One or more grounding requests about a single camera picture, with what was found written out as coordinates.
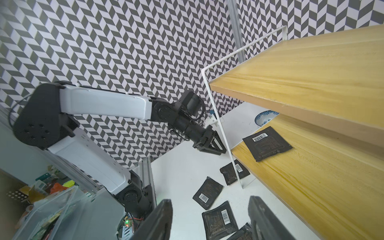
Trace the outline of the red tea bag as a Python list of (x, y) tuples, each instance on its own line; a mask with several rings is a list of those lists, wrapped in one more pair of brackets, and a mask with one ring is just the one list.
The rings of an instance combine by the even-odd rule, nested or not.
[(245, 166), (243, 166), (243, 164), (241, 164), (238, 160), (235, 160), (235, 167), (232, 163), (229, 163), (224, 167), (220, 168), (220, 172), (223, 175), (227, 186), (230, 186), (238, 180), (235, 172), (238, 173), (240, 179), (243, 179), (250, 175), (249, 170)]

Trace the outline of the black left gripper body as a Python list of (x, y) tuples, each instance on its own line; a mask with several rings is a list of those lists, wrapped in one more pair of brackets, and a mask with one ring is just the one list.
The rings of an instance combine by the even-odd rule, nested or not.
[(177, 120), (177, 130), (192, 140), (193, 148), (197, 150), (213, 150), (212, 141), (215, 136), (212, 126), (206, 129), (186, 118)]

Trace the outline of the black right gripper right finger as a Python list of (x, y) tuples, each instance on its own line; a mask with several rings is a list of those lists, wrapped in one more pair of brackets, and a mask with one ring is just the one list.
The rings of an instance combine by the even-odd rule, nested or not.
[(253, 240), (295, 240), (262, 198), (250, 196), (248, 214)]

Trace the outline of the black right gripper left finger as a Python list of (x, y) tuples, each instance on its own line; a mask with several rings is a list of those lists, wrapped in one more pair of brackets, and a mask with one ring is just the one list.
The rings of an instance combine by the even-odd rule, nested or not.
[(162, 200), (144, 223), (135, 231), (131, 240), (169, 240), (173, 221), (170, 199)]

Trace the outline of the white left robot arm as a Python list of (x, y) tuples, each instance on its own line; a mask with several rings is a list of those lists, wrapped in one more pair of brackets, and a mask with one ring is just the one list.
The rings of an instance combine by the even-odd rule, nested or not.
[(183, 141), (199, 152), (227, 152), (220, 132), (204, 126), (205, 107), (191, 90), (167, 100), (58, 81), (14, 104), (9, 123), (20, 142), (73, 164), (143, 219), (155, 208), (155, 193), (134, 172), (141, 159)]

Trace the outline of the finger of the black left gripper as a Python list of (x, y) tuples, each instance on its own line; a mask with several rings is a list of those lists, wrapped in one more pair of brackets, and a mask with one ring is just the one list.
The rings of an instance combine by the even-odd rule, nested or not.
[(221, 140), (221, 137), (217, 131), (213, 131), (211, 147), (215, 154), (225, 154), (227, 152), (226, 145)]
[(225, 153), (225, 149), (220, 149), (212, 146), (200, 146), (198, 150), (202, 153), (214, 154), (220, 156)]

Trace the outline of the black tea bag with barcode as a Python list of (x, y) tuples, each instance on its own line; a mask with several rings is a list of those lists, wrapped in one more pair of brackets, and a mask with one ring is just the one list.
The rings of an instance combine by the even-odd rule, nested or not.
[(252, 240), (252, 228), (246, 223), (242, 228), (236, 231), (228, 240)]

